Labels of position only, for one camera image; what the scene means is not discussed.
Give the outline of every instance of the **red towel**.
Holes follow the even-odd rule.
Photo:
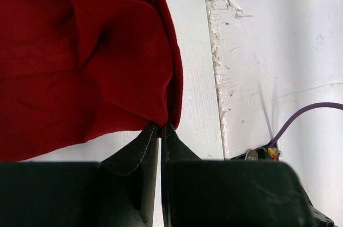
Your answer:
[[[0,0],[0,160],[180,119],[165,0]]]

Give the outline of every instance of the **red fabric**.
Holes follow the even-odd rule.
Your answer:
[[[182,67],[165,0],[0,6],[0,160],[178,125]]]

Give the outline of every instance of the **cable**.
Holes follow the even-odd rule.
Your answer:
[[[335,108],[335,109],[340,109],[343,110],[343,104],[340,103],[333,103],[333,102],[320,102],[320,103],[314,103],[311,105],[307,105],[306,107],[303,107],[302,109],[299,109],[297,112],[295,112],[289,120],[283,125],[283,127],[280,129],[278,134],[267,144],[268,147],[272,147],[275,145],[275,143],[278,142],[278,140],[281,138],[283,133],[287,130],[287,128],[290,126],[290,124],[301,114],[315,109],[315,108]]]

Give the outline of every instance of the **folded cloth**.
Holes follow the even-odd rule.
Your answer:
[[[165,0],[0,5],[0,160],[177,127],[182,65]]]

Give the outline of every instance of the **white surface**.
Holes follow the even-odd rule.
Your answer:
[[[269,142],[301,107],[343,103],[343,0],[207,0],[227,158]],[[343,112],[280,139],[314,206],[343,225]]]
[[[173,17],[184,71],[183,111],[179,137],[201,158],[223,159],[217,95],[205,0],[167,0]],[[137,136],[138,132],[107,134],[85,144],[33,158],[36,161],[100,161]],[[160,169],[154,227],[162,227]]]

